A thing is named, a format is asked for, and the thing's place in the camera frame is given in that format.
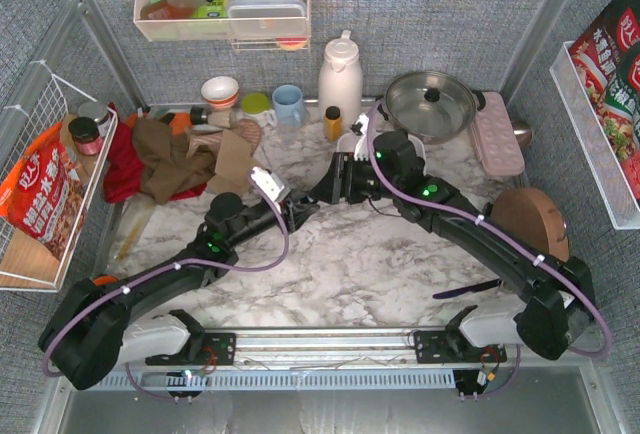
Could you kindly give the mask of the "brown cloth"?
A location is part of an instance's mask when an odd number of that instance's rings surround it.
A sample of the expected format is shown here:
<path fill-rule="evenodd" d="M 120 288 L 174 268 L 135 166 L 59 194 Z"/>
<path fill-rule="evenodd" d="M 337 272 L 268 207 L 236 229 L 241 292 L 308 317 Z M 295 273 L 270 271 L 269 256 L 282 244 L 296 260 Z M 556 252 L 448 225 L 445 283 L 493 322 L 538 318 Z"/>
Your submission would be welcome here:
<path fill-rule="evenodd" d="M 144 165 L 141 191 L 159 205 L 205 185 L 215 174 L 216 155 L 210 149 L 188 155 L 188 136 L 173 135 L 171 127 L 160 121 L 139 119 L 132 129 L 132 144 Z"/>

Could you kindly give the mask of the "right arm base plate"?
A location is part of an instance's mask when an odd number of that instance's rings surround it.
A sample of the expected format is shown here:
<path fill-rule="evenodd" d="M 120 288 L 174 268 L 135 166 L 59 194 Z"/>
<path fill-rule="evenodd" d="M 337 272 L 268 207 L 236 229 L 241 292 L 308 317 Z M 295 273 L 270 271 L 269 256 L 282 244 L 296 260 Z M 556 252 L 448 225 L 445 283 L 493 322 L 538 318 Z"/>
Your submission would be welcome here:
<path fill-rule="evenodd" d="M 409 337 L 418 364 L 495 363 L 507 360 L 503 347 L 475 347 L 458 331 L 414 330 Z"/>

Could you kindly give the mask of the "white plastic storage basket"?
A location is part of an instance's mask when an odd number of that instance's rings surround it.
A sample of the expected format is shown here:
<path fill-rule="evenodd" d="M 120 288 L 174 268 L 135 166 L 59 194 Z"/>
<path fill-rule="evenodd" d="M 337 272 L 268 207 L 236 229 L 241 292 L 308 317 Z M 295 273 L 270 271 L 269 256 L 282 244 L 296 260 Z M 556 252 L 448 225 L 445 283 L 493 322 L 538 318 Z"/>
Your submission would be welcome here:
<path fill-rule="evenodd" d="M 409 134 L 408 140 L 413 144 L 416 155 L 423 161 L 426 161 L 426 153 L 424 144 L 414 135 Z M 343 134 L 337 141 L 336 151 L 343 153 L 352 153 L 356 144 L 356 136 L 352 133 Z"/>

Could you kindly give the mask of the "brown cardboard piece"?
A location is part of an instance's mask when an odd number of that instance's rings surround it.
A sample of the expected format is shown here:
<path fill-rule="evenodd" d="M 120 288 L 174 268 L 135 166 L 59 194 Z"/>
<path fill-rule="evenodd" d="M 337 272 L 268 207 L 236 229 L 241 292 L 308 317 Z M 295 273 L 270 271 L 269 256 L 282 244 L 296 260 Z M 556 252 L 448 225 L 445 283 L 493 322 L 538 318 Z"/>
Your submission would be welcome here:
<path fill-rule="evenodd" d="M 207 191 L 213 194 L 233 193 L 245 196 L 251 189 L 249 174 L 254 167 L 262 167 L 253 157 L 252 145 L 230 130 L 222 134 L 213 177 Z"/>

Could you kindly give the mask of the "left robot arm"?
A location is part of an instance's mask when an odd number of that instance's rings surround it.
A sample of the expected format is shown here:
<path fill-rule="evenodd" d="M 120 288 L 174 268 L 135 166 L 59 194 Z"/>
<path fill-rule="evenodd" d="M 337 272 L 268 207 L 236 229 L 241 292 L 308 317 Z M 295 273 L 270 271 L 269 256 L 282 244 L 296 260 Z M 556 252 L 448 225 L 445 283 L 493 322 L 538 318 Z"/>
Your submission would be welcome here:
<path fill-rule="evenodd" d="M 135 321 L 237 269 L 238 245 L 273 226 L 289 236 L 318 208 L 317 200 L 298 190 L 275 205 L 261 200 L 247 206 L 236 194 L 216 196 L 194 239 L 176 255 L 123 280 L 82 279 L 71 286 L 38 340 L 44 374 L 64 376 L 78 390 L 96 385 L 115 367 L 125 331 Z"/>

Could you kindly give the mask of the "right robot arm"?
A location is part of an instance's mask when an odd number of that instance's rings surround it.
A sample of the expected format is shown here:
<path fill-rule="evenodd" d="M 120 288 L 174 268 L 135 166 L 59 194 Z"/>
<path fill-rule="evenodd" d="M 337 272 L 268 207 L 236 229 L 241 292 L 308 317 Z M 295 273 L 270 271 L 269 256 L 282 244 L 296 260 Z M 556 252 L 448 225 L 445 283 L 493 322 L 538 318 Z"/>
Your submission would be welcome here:
<path fill-rule="evenodd" d="M 389 198 L 403 219 L 465 250 L 497 274 L 523 302 L 515 330 L 539 356 L 558 359 L 593 322 L 591 271 L 579 258 L 561 261 L 512 239 L 453 185 L 424 173 L 407 135 L 378 135 L 368 160 L 336 152 L 311 198 L 327 204 L 359 204 Z"/>

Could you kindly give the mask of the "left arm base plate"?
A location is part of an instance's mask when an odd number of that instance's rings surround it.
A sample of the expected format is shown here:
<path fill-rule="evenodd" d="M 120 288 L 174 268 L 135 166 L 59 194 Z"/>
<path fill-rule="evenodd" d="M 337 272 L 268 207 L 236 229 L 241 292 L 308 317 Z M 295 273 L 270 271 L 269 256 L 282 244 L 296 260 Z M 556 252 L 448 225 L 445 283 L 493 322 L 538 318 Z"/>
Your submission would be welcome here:
<path fill-rule="evenodd" d="M 161 354 L 145 359 L 147 366 L 231 366 L 237 336 L 233 332 L 206 332 L 201 341 L 189 340 L 177 354 Z"/>

